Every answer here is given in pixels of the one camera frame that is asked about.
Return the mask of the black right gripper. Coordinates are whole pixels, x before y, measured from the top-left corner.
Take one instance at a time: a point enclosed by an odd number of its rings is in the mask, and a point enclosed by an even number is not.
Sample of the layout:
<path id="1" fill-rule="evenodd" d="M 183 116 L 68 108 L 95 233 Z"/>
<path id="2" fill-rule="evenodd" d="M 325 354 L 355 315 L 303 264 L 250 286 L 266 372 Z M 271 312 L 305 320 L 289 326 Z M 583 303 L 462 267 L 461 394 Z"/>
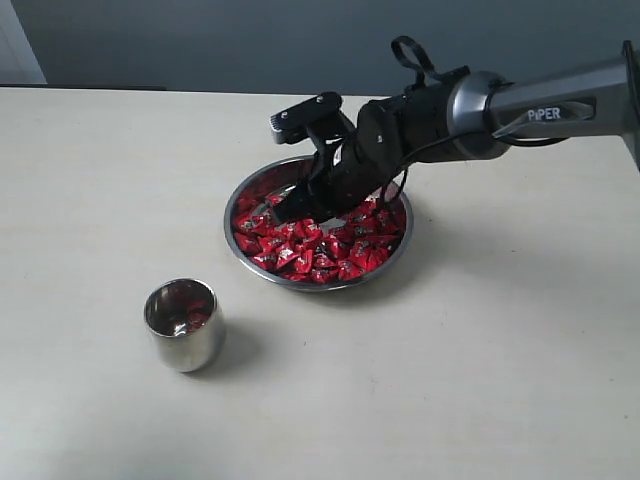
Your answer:
<path id="1" fill-rule="evenodd" d="M 385 147 L 356 137 L 325 144 L 314 154 L 311 170 L 299 185 L 270 204 L 271 218 L 283 224 L 349 213 L 400 173 L 399 160 L 388 157 Z"/>

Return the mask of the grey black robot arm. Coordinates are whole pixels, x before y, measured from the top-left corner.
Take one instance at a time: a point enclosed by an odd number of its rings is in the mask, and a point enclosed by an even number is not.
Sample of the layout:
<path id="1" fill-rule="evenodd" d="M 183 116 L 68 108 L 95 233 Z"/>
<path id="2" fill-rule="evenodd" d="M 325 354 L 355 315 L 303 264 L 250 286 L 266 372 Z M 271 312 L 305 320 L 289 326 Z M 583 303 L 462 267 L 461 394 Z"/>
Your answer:
<path id="1" fill-rule="evenodd" d="M 524 83 L 467 67 L 440 73 L 407 36 L 391 48 L 415 74 L 401 94 L 367 102 L 355 119 L 334 93 L 271 117 L 277 143 L 316 148 L 310 170 L 274 206 L 276 222 L 345 215 L 415 163 L 493 160 L 513 146 L 574 137 L 617 136 L 639 153 L 639 53 L 630 41 L 611 59 Z"/>

